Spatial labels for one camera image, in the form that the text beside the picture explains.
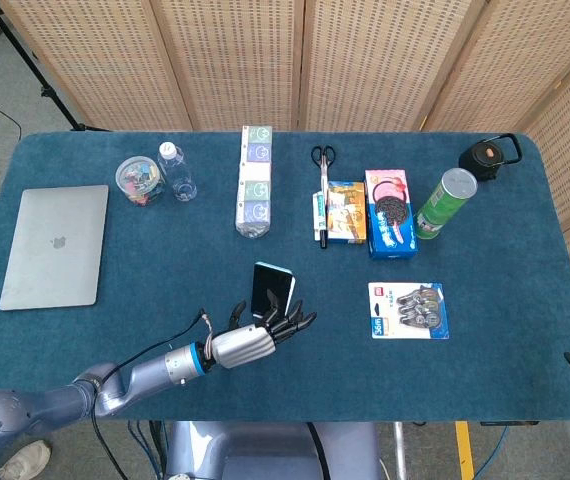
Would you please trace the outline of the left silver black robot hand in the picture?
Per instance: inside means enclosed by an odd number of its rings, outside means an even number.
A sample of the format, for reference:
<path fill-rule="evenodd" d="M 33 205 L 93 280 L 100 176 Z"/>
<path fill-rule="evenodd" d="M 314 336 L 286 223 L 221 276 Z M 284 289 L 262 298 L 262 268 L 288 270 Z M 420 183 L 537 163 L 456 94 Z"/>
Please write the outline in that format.
<path fill-rule="evenodd" d="M 289 313 L 282 313 L 274 292 L 268 289 L 266 295 L 269 308 L 257 323 L 241 326 L 239 320 L 246 302 L 234 307 L 228 328 L 214 335 L 209 343 L 209 354 L 214 363 L 232 369 L 269 356 L 277 345 L 308 328 L 317 318 L 316 312 L 304 314 L 301 301 L 297 301 Z"/>

